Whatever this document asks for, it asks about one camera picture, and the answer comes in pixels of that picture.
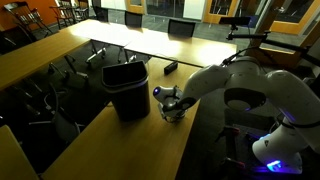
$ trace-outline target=door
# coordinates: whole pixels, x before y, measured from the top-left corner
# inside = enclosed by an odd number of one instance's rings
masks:
[[[271,31],[288,34],[302,34],[319,11],[320,0],[286,0],[284,12],[279,13]]]
[[[233,17],[240,0],[207,0],[203,22],[219,24],[221,17]]]
[[[145,0],[126,0],[127,11],[144,14]]]

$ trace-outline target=trash bin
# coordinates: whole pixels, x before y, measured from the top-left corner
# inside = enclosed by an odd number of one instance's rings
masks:
[[[150,112],[148,73],[143,61],[102,68],[102,83],[123,121],[147,116]]]

